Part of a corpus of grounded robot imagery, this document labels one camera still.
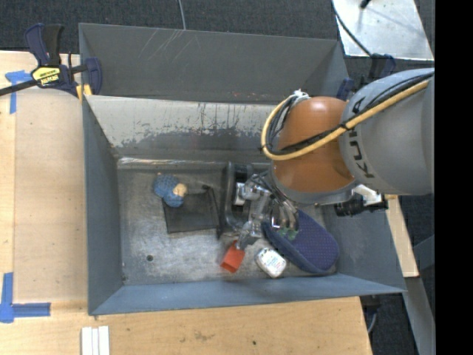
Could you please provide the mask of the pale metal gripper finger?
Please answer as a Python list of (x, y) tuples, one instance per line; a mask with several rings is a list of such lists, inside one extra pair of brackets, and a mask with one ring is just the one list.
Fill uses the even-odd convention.
[(246, 201), (252, 201), (255, 199), (256, 190), (252, 185), (246, 183), (236, 183), (233, 197), (234, 206), (243, 206)]
[(253, 245), (261, 237), (261, 223), (259, 221), (247, 221), (240, 231), (238, 249), (244, 251), (249, 245)]

